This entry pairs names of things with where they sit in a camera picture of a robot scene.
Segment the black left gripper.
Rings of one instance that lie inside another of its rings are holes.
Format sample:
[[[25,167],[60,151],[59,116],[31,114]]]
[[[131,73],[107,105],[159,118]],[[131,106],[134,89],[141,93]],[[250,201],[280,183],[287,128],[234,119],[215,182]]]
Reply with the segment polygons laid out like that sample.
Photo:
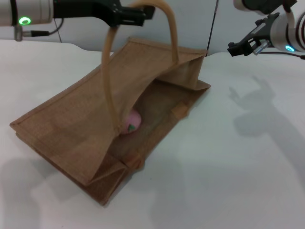
[[[120,20],[119,11],[121,4],[117,0],[54,0],[53,17],[55,19],[95,17],[101,19],[109,26],[130,25],[143,26],[145,19],[152,19],[155,13],[154,6],[122,7]]]

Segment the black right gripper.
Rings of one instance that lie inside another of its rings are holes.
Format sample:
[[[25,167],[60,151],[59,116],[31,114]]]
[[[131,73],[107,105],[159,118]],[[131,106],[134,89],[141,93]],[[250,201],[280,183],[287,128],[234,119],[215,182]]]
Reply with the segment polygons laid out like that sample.
[[[249,35],[243,38],[240,42],[231,42],[228,44],[228,52],[232,57],[244,55],[248,56],[261,45],[260,40],[270,40],[271,27],[275,20],[279,17],[279,13],[269,14],[267,17],[255,22],[256,28]]]

